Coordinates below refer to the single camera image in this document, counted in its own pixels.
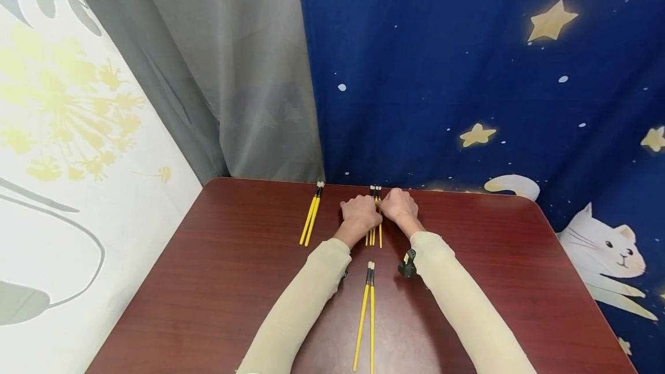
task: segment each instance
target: person's right hand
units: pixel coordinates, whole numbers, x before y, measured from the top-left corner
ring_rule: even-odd
[[[378,207],[389,220],[394,221],[402,232],[411,239],[411,235],[425,228],[417,219],[417,204],[411,195],[399,188],[393,188]]]
[[[383,215],[394,222],[397,222],[398,218],[404,216],[417,218],[416,202],[411,198],[411,194],[399,188],[391,189],[386,198],[378,206]]]

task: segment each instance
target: table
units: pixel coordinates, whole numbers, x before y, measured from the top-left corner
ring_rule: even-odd
[[[298,239],[314,190],[235,178],[208,183],[88,373],[233,373],[307,255],[337,229],[340,202],[368,193],[326,185],[304,248]],[[455,250],[539,374],[635,373],[535,203],[411,194],[424,226]],[[376,262],[376,374],[475,373],[423,281],[397,272],[408,247],[387,223],[382,249],[354,248],[349,276],[307,336],[294,374],[351,373],[369,260]],[[358,373],[369,372],[367,329],[363,338]]]

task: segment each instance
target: white cat illustration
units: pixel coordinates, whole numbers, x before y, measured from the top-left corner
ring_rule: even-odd
[[[536,200],[538,184],[529,178],[511,174],[491,179],[485,190],[513,191],[518,196]],[[657,321],[657,317],[626,298],[644,298],[644,293],[613,278],[634,278],[644,273],[647,265],[635,246],[633,230],[627,225],[613,229],[591,215],[591,203],[578,212],[561,233],[557,234],[563,250],[577,269],[591,297],[604,304]]]

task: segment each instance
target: cat face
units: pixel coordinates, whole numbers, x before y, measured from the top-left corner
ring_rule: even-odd
[[[635,246],[635,233],[627,225],[613,229],[591,216],[591,203],[578,212],[559,240],[578,269],[616,278],[634,278],[647,265]]]

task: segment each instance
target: wrist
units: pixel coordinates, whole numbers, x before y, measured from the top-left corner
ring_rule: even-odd
[[[425,227],[417,217],[408,212],[401,213],[395,217],[395,224],[397,224],[408,239],[411,239],[411,235],[416,234],[418,231],[425,231]]]
[[[332,236],[341,240],[344,244],[349,246],[349,250],[358,243],[358,240],[367,233],[367,225],[359,220],[346,220],[342,222],[337,232]]]

